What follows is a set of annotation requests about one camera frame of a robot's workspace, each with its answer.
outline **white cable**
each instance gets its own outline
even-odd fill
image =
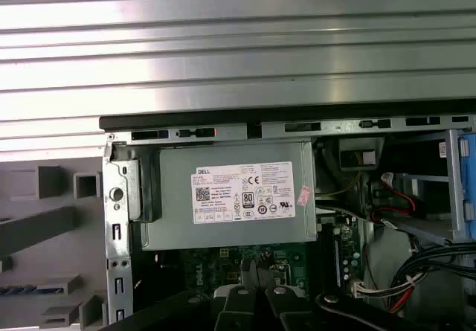
[[[419,278],[423,276],[423,273],[418,273],[414,277],[410,277],[409,275],[407,276],[409,279],[407,279],[406,283],[403,283],[402,285],[395,286],[393,288],[389,289],[383,289],[383,290],[377,290],[377,289],[367,289],[364,288],[361,284],[357,284],[356,288],[359,292],[366,292],[367,294],[372,294],[372,293],[380,293],[380,292],[393,292],[393,291],[399,291],[401,288],[407,288],[407,287],[414,287],[415,286],[415,280],[419,281]]]
[[[362,296],[364,298],[375,298],[375,299],[386,299],[386,298],[390,298],[392,296],[397,296],[397,295],[400,295],[400,294],[403,294],[404,292],[406,292],[407,290],[411,289],[411,286],[409,286],[408,288],[406,289],[403,289],[403,290],[400,290],[399,292],[394,292],[392,294],[385,294],[385,295],[369,295],[369,294],[362,294]]]

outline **green circuit board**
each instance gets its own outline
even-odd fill
[[[345,281],[351,281],[353,278],[362,280],[364,264],[358,220],[346,216],[337,227],[341,230],[341,264],[344,276],[347,275]]]
[[[274,257],[272,270],[277,285],[297,286],[307,295],[304,243],[183,250],[181,260],[185,271],[185,286],[212,295],[219,286],[240,283],[242,260],[259,258],[263,253]]]

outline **round hole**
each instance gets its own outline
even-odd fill
[[[115,187],[111,190],[109,197],[111,197],[112,201],[118,202],[124,197],[124,192],[120,188]]]

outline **red sticker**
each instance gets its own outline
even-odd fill
[[[310,196],[311,196],[311,189],[307,186],[303,186],[303,188],[300,189],[299,198],[297,199],[296,204],[298,206],[307,205],[307,202],[309,201]]]

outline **connector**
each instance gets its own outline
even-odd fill
[[[364,282],[360,279],[352,279],[349,283],[350,286],[350,292],[352,293],[352,297],[354,299],[360,299],[363,298],[363,295],[360,295],[358,293],[358,286],[364,286]]]

